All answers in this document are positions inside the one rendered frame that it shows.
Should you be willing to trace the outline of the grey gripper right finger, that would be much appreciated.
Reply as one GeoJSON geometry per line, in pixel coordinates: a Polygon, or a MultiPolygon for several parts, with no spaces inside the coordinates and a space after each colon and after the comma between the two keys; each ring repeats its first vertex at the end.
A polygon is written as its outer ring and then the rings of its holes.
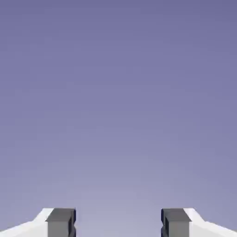
{"type": "Polygon", "coordinates": [[[205,221],[194,208],[163,208],[161,222],[161,237],[237,237],[237,231],[205,221]]]}

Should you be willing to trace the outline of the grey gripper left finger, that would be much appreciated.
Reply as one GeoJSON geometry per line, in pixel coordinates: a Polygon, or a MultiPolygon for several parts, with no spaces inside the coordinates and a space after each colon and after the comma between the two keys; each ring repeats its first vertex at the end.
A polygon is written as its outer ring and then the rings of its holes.
{"type": "Polygon", "coordinates": [[[32,220],[0,231],[0,237],[76,237],[76,209],[43,208],[32,220]]]}

